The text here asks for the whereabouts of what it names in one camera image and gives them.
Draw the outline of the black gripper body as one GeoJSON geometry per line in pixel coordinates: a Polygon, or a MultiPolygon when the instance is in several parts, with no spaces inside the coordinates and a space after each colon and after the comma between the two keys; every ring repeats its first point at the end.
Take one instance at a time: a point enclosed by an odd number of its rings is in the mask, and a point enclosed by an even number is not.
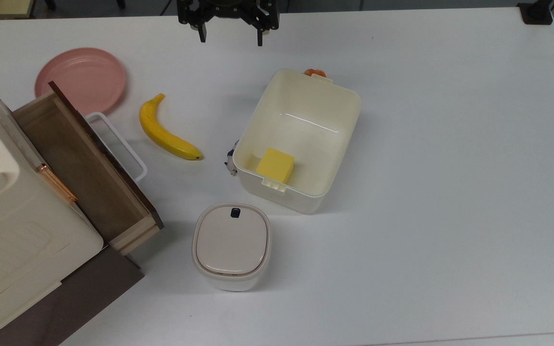
{"type": "Polygon", "coordinates": [[[200,29],[213,18],[239,18],[257,30],[279,29],[277,0],[178,0],[178,21],[200,29]]]}

